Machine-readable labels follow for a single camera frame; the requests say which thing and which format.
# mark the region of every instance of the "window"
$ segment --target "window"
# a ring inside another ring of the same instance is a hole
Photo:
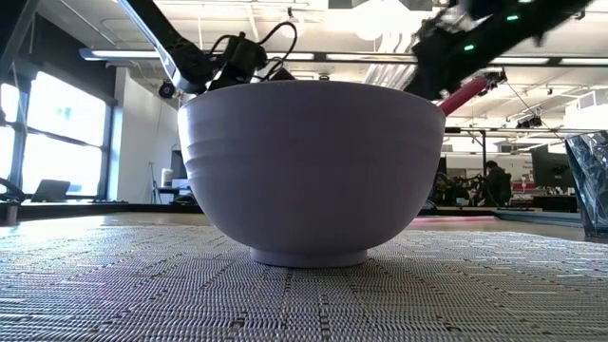
[[[105,109],[104,101],[39,72],[31,83],[28,126],[101,146]]]
[[[0,127],[0,177],[7,179],[12,167],[12,148],[15,140],[15,131],[11,127]],[[0,185],[0,194],[7,188]]]
[[[0,85],[0,103],[7,115],[7,122],[16,122],[19,111],[19,89],[12,85]]]
[[[23,192],[33,194],[41,180],[70,181],[68,195],[96,196],[102,151],[29,134],[23,163]]]

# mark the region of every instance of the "person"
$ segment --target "person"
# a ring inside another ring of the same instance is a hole
[[[485,164],[487,176],[484,184],[485,206],[505,206],[511,199],[511,175],[504,172],[495,161]]]

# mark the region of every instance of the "pink object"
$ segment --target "pink object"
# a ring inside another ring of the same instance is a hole
[[[484,91],[487,86],[488,80],[486,77],[478,76],[471,82],[456,90],[456,92],[450,97],[445,99],[441,104],[439,104],[439,108],[443,110],[446,116],[448,116],[449,114],[455,112],[456,109],[465,105],[470,99]]]
[[[340,267],[399,234],[433,184],[446,117],[374,85],[237,85],[185,104],[180,139],[202,210],[254,260]]]

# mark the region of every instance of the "ceiling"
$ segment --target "ceiling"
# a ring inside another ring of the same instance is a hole
[[[203,49],[209,49],[222,34],[243,31],[259,39],[285,20],[286,8],[305,23],[295,51],[377,51],[381,39],[365,41],[354,33],[374,16],[352,17],[350,10],[328,9],[327,0],[157,0],[157,5],[178,31]],[[114,0],[45,0],[39,12],[91,48],[150,49],[151,46]],[[430,12],[411,12],[404,20],[404,31],[414,31]],[[267,50],[286,50],[291,39],[274,36]],[[570,21],[548,35],[543,47],[523,42],[510,53],[608,56],[608,0],[596,0],[580,21]],[[160,63],[127,64],[131,74],[144,86],[156,89],[164,76]],[[370,66],[361,64],[289,63],[301,78],[329,74],[332,80],[363,82]],[[607,68],[509,67],[509,83],[483,98],[475,99],[452,114],[448,125],[501,126],[507,119],[517,120],[526,106],[541,104],[542,117],[558,126],[564,105],[591,88],[608,87]]]

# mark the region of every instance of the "fluorescent light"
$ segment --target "fluorescent light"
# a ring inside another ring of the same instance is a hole
[[[390,53],[328,53],[327,59],[330,61],[370,61],[370,62],[384,62],[384,63],[416,63],[416,59],[412,55],[399,55]]]
[[[269,52],[266,54],[268,56],[269,59],[271,58],[283,58],[283,56],[285,56],[284,52]],[[306,61],[311,61],[314,59],[314,54],[313,53],[301,53],[301,52],[296,52],[296,53],[290,53],[289,56],[287,56],[287,61],[302,61],[302,60],[306,60]]]
[[[91,55],[102,59],[158,59],[159,53],[154,50],[91,50]]]
[[[608,58],[564,58],[561,65],[573,66],[601,66],[608,65]]]
[[[548,58],[539,57],[498,57],[490,64],[493,65],[543,65],[549,62]]]

